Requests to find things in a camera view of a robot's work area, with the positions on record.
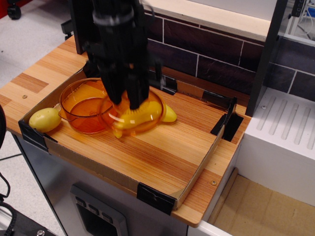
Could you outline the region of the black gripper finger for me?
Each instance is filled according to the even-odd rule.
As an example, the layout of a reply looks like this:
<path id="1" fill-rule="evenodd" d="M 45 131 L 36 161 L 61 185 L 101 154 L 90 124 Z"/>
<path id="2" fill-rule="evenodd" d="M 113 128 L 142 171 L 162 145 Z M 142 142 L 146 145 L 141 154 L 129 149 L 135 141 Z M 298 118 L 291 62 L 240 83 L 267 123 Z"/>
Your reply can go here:
<path id="1" fill-rule="evenodd" d="M 126 91 L 129 99 L 129 107 L 136 110 L 149 96 L 149 72 L 131 71 L 126 79 Z"/>
<path id="2" fill-rule="evenodd" d="M 119 105 L 126 90 L 125 79 L 128 69 L 125 67 L 100 67 L 100 76 L 110 100 Z"/>

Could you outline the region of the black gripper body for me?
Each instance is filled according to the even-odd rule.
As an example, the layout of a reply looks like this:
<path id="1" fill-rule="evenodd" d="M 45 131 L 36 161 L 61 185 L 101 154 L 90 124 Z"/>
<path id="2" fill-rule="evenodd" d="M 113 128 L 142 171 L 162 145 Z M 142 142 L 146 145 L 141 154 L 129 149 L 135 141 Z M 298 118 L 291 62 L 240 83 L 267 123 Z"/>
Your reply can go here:
<path id="1" fill-rule="evenodd" d="M 150 84 L 149 68 L 158 72 L 161 64 L 147 50 L 148 23 L 144 14 L 93 15 L 99 41 L 86 42 L 87 77 L 101 77 L 110 84 L 130 86 L 132 78 L 140 86 Z"/>

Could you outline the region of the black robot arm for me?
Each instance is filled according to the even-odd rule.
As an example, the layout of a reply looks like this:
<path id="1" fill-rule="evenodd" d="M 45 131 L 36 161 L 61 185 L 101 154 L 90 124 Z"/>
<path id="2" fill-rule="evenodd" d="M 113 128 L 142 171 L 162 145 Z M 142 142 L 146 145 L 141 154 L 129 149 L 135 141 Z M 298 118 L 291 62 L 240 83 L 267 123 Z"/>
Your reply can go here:
<path id="1" fill-rule="evenodd" d="M 149 70 L 161 74 L 161 61 L 148 50 L 148 24 L 137 0 L 94 0 L 93 20 L 100 42 L 87 43 L 89 61 L 100 72 L 110 100 L 119 105 L 127 93 L 136 110 L 149 96 Z"/>

